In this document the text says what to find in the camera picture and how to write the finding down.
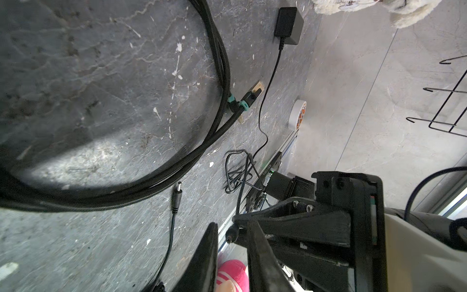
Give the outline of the black power adapter with plug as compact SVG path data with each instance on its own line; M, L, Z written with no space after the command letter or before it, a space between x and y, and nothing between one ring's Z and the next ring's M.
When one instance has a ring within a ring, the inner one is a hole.
M264 94L263 100L260 104L260 109L263 108L268 92L271 88L272 82L275 78L278 65L282 56L282 51L285 45L298 45L301 32L304 25L304 19L296 7L282 7L278 11L278 17L274 30L274 36L279 40L278 55L276 64L271 74L271 78L268 82L267 87L263 90L261 88L250 90L241 101L236 101L234 97L229 98L229 106L240 112L248 111L253 103ZM229 170L225 168L227 186L225 188L226 193L232 193L239 190L237 197L237 205L235 213L238 215L241 211L242 196L245 187L249 184L249 180L253 175L257 175L259 181L261 181L259 172L255 166L255 157L257 154L266 147L269 141L269 137L265 131L261 129L261 119L258 118L258 128L261 134L265 135L266 141L259 147L254 154L249 153L246 150L230 150L227 152L225 166L228 166L230 159L233 155L245 155L245 163L242 167L237 170Z

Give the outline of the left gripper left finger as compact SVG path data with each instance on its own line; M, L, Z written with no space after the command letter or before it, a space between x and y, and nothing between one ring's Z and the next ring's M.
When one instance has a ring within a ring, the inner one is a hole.
M214 292L218 263L218 225L211 222L173 292Z

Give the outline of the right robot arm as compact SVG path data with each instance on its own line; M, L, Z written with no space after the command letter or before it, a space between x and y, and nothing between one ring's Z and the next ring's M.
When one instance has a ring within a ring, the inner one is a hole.
M279 172L283 153L278 152L246 195L247 213L260 210L268 197L284 201L291 197L315 199L315 183L299 176L290 178Z

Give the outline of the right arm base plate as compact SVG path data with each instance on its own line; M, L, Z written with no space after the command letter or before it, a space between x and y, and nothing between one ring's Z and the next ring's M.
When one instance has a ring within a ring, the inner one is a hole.
M266 201L266 186L275 171L278 171L282 162L283 152L277 152L270 160L265 170L261 173L260 178L254 184L254 187L246 195L245 212L250 213L260 210Z

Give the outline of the black power adapter near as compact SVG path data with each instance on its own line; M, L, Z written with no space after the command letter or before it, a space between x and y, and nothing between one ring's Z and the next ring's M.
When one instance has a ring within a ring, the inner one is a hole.
M173 189L171 195L171 221L170 221L170 231L169 231L169 244L167 248L167 252L165 253L164 259L162 264L160 265L157 273L153 276L152 280L148 283L148 285L143 289L143 292L164 292L165 285L161 281L162 272L164 271L167 262L169 261L169 257L173 248L174 242L174 235L175 235L175 222L176 216L178 214L181 198L182 198L182 182L177 182L176 186Z

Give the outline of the roll of tape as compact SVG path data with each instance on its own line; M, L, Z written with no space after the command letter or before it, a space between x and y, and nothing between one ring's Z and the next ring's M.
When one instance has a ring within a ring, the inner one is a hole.
M306 113L307 102L304 100L296 100L288 119L288 128L291 131L298 131Z

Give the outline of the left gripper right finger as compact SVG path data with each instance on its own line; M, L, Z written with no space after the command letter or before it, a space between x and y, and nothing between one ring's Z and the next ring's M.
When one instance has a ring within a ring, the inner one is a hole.
M291 292L292 286L283 274L259 223L247 227L249 289L251 292Z

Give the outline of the pink striped cartoon doll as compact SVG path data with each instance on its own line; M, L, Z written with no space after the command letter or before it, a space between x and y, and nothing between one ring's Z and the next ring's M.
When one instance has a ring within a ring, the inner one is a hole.
M216 276L216 292L249 292L247 266L240 260L223 263Z

